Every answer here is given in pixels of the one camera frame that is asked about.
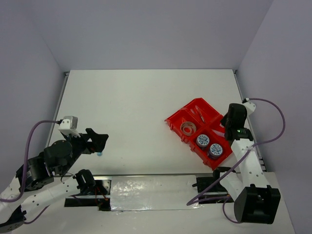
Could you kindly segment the large clear tape roll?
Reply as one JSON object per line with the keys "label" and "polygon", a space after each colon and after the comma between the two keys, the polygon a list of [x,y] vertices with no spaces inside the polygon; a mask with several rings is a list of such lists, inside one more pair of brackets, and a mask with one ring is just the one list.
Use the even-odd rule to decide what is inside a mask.
{"label": "large clear tape roll", "polygon": [[193,122],[186,121],[183,122],[180,126],[182,133],[186,136],[191,136],[197,131],[197,127]]}

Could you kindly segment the blue tape stack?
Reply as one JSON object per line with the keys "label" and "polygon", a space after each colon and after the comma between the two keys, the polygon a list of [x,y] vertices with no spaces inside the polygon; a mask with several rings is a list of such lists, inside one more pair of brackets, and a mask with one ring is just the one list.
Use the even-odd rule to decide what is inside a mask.
{"label": "blue tape stack", "polygon": [[223,147],[220,144],[213,143],[208,150],[208,158],[216,160],[220,158],[223,154]]}
{"label": "blue tape stack", "polygon": [[196,144],[200,148],[206,148],[210,143],[210,138],[206,134],[200,134],[196,138]]}

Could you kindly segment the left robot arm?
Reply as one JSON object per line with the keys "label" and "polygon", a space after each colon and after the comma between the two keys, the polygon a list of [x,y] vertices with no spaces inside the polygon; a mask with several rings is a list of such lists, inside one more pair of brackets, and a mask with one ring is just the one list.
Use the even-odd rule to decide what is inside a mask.
{"label": "left robot arm", "polygon": [[69,179],[48,189],[55,176],[62,178],[82,155],[101,153],[108,134],[97,134],[87,128],[78,137],[64,136],[63,140],[46,147],[37,157],[21,166],[10,185],[0,194],[0,232],[11,232],[23,224],[34,212],[67,196],[88,195],[97,189],[90,170],[82,169]]}

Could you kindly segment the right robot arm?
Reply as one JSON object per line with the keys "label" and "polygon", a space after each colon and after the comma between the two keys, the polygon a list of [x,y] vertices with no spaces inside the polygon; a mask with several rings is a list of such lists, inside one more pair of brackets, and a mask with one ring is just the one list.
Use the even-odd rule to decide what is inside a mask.
{"label": "right robot arm", "polygon": [[272,224],[281,194],[265,177],[254,150],[252,133],[244,126],[247,116],[254,110],[255,105],[250,101],[229,105],[221,124],[225,127],[225,139],[236,157],[240,174],[230,170],[220,173],[213,177],[212,186],[218,191],[228,191],[234,201],[238,223]]}

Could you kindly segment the pink eraser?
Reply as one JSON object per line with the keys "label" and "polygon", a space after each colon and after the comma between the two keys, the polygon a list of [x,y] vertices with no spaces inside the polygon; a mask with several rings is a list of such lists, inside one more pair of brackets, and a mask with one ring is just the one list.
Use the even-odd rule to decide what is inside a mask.
{"label": "pink eraser", "polygon": [[220,132],[220,131],[217,131],[217,130],[213,130],[213,132],[216,134],[216,135],[218,135],[218,136],[220,136],[220,137],[225,137],[225,134],[223,133],[223,132]]}

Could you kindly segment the red pen refill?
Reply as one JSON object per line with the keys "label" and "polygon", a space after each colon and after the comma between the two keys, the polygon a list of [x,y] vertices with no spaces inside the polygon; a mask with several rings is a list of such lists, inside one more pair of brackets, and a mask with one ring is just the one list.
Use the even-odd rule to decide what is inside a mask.
{"label": "red pen refill", "polygon": [[203,122],[203,123],[206,123],[206,122],[205,122],[205,118],[204,118],[204,116],[202,115],[200,108],[196,105],[196,106],[195,106],[195,109],[196,109],[198,115],[200,116],[202,122]]}

